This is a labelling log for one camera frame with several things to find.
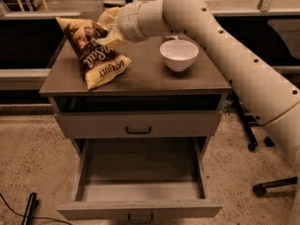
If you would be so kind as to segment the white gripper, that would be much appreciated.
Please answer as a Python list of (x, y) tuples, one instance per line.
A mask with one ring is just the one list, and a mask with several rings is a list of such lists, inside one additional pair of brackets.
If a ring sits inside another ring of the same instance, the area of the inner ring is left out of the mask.
[(106, 37), (98, 38), (97, 44), (109, 48), (125, 46), (127, 40), (133, 43), (144, 41), (144, 34), (138, 23), (139, 8), (141, 2), (128, 3), (123, 8), (110, 7), (97, 19), (97, 22), (107, 29), (118, 24), (118, 29), (112, 29)]

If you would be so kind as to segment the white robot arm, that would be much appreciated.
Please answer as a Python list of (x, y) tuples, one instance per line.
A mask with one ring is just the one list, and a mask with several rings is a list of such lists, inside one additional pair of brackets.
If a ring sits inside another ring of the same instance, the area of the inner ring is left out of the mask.
[(98, 21), (114, 30), (106, 43), (181, 32), (206, 52), (296, 173), (300, 173), (300, 91), (216, 21), (203, 0), (156, 0), (105, 10)]

